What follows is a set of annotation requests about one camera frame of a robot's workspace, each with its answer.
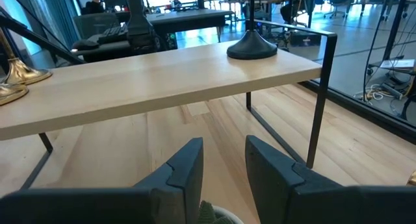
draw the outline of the curtain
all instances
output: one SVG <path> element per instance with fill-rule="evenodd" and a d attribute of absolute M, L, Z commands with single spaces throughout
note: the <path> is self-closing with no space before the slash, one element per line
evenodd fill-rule
<path fill-rule="evenodd" d="M 63 44 L 66 44 L 64 40 L 64 35 L 61 33 L 62 31 L 59 29 L 58 24 L 55 20 L 53 20 L 52 13 L 46 4 L 45 0 L 31 0 L 34 13 L 37 18 L 42 22 L 47 29 L 49 29 L 53 35 L 58 38 Z M 53 44 L 62 47 L 56 39 L 54 39 L 48 32 L 46 32 L 47 39 L 52 42 Z"/>
<path fill-rule="evenodd" d="M 78 40 L 77 31 L 72 18 L 77 15 L 72 0 L 44 0 L 50 9 L 51 18 L 64 38 L 67 47 L 71 47 Z"/>

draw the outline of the light wooden floor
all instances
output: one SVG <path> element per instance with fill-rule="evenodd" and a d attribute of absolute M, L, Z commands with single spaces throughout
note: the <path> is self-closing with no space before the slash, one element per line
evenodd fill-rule
<path fill-rule="evenodd" d="M 282 86 L 254 92 L 253 104 L 305 158 L 315 94 Z M 254 134 L 281 147 L 244 105 L 245 95 L 236 95 L 49 132 L 55 150 L 34 186 L 131 186 L 202 136 L 202 198 L 257 223 L 244 139 Z M 37 136 L 0 142 L 0 194 L 17 190 L 43 152 Z M 404 185 L 415 169 L 414 145 L 327 102 L 315 171 L 343 185 Z"/>

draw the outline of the table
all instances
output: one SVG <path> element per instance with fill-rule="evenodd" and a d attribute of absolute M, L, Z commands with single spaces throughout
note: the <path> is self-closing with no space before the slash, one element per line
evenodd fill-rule
<path fill-rule="evenodd" d="M 130 17 L 129 12 L 120 12 L 122 17 Z M 194 29 L 216 27 L 218 41 L 220 41 L 221 27 L 226 24 L 225 16 L 232 15 L 230 10 L 189 10 L 185 12 L 171 12 L 167 14 L 148 14 L 146 17 L 159 33 L 182 32 Z M 89 40 L 97 41 L 101 34 L 91 36 Z M 129 49 L 130 44 L 126 41 L 103 44 L 97 49 L 77 51 L 74 55 L 96 55 L 109 51 L 120 51 Z"/>
<path fill-rule="evenodd" d="M 235 60 L 226 55 L 234 43 L 60 68 L 50 79 L 31 85 L 24 98 L 0 108 L 0 140 L 39 134 L 47 149 L 22 189 L 30 187 L 52 153 L 47 131 L 246 93 L 247 109 L 270 132 L 270 125 L 267 127 L 251 106 L 251 92 L 320 77 L 307 161 L 311 168 L 332 60 L 324 62 L 322 68 L 321 64 L 281 50 L 261 60 Z M 329 49 L 334 52 L 335 44 Z M 290 146 L 282 146 L 299 160 Z"/>

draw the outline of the white object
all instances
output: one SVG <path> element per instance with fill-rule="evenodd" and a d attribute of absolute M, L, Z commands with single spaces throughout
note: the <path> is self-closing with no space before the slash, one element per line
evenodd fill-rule
<path fill-rule="evenodd" d="M 220 217 L 227 217 L 229 218 L 234 224 L 244 224 L 239 217 L 237 217 L 235 214 L 233 214 L 232 212 L 226 210 L 225 208 L 221 208 L 219 206 L 215 206 L 213 205 L 213 209 L 214 209 L 214 213 L 215 216 L 220 216 Z"/>
<path fill-rule="evenodd" d="M 404 68 L 414 68 L 415 67 L 415 60 L 414 59 L 406 59 L 406 60 L 384 60 L 380 68 L 385 69 L 404 69 Z"/>

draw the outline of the black metal table leg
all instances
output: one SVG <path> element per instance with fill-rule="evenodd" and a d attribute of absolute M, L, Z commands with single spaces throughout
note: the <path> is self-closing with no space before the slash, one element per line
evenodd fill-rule
<path fill-rule="evenodd" d="M 246 107 L 252 113 L 258 122 L 270 133 L 273 138 L 295 159 L 297 162 L 306 164 L 310 169 L 313 167 L 315 155 L 317 153 L 318 138 L 320 126 L 322 124 L 322 116 L 324 114 L 326 94 L 328 93 L 328 83 L 330 81 L 333 56 L 335 54 L 335 46 L 337 44 L 336 34 L 327 34 L 326 48 L 324 60 L 322 63 L 322 71 L 320 74 L 320 82 L 317 96 L 317 103 L 315 105 L 315 113 L 313 116 L 313 124 L 311 137 L 309 140 L 309 149 L 307 152 L 307 161 L 305 160 L 270 126 L 267 121 L 252 107 L 252 94 L 246 93 Z"/>
<path fill-rule="evenodd" d="M 43 166 L 47 162 L 47 159 L 49 158 L 49 156 L 51 155 L 51 153 L 53 151 L 52 144 L 49 141 L 49 139 L 47 138 L 46 134 L 45 133 L 40 133 L 39 134 L 39 137 L 42 140 L 42 142 L 44 143 L 44 146 L 46 148 L 46 152 L 42 156 L 42 158 L 40 159 L 40 161 L 38 162 L 38 164 L 34 167 L 33 171 L 29 175 L 29 177 L 27 177 L 25 183 L 20 188 L 20 190 L 28 189 L 28 188 L 31 187 L 32 183 L 37 178 L 39 172 L 42 170 Z"/>

